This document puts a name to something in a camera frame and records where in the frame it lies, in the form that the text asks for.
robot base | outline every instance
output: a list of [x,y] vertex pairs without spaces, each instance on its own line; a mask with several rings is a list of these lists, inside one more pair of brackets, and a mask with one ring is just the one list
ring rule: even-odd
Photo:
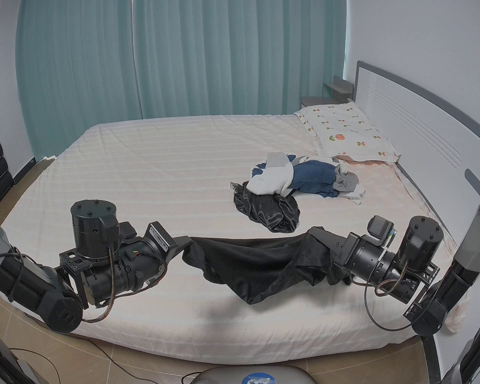
[[316,384],[316,381],[297,367],[239,365],[209,369],[191,384]]

black cloth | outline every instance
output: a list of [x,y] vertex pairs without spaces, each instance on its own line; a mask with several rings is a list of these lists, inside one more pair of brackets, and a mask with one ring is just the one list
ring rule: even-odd
[[237,209],[255,223],[261,223],[270,232],[292,233],[299,223],[300,210],[292,195],[256,195],[245,186],[231,183],[233,202]]
[[248,304],[259,303],[303,280],[334,285],[350,273],[334,265],[330,250],[309,233],[278,239],[192,237],[183,261],[213,283],[227,284]]

barcode label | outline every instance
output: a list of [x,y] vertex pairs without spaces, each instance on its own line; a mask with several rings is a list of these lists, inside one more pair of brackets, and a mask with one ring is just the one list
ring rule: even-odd
[[162,249],[166,252],[168,251],[168,244],[165,241],[165,239],[158,233],[158,231],[155,229],[154,226],[150,226],[149,230],[150,234],[154,237],[154,239],[157,241],[158,245],[162,247]]

mattress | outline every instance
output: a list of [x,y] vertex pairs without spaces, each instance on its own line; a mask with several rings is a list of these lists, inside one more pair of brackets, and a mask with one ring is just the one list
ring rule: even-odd
[[[103,199],[119,221],[140,235],[158,220],[172,236],[270,238],[274,234],[238,212],[230,182],[248,179],[267,152],[316,155],[298,118],[200,116],[100,124],[62,153],[24,193],[2,227],[12,244],[37,262],[56,266],[74,246],[71,205]],[[414,215],[428,215],[418,192],[394,165],[350,164],[366,189],[361,205],[343,198],[297,193],[300,225],[293,235],[324,226],[361,235],[373,215],[396,225],[401,237]],[[453,243],[447,236],[434,261],[445,273]],[[378,322],[404,325],[406,305],[368,295]],[[85,318],[103,310],[90,308]],[[115,301],[110,315],[75,331],[164,356],[224,364],[269,363],[400,343],[411,329],[385,332],[368,318],[363,289],[326,281],[297,284],[249,306],[227,286],[203,278],[180,256],[154,289]]]

robotic arm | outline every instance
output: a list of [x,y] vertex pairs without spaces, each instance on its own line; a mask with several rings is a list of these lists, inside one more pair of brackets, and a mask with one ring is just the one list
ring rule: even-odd
[[[73,331],[81,321],[103,320],[116,298],[154,287],[170,260],[192,242],[188,236],[172,238],[158,222],[150,223],[145,235],[137,237],[130,223],[117,221],[116,207],[107,201],[76,202],[71,214],[75,248],[60,253],[56,268],[19,254],[0,228],[0,291],[10,301],[37,313],[59,333]],[[423,283],[404,314],[422,336],[441,328],[448,312],[480,272],[480,211],[445,277],[432,286],[439,272],[432,257],[443,232],[428,217],[411,219],[397,253],[387,250],[396,235],[394,225],[379,216],[368,224],[370,236],[351,232],[344,238],[317,227],[309,233],[330,248],[336,266],[374,286],[378,296],[391,295],[408,303]],[[97,319],[86,320],[83,310],[89,305],[106,310]]]

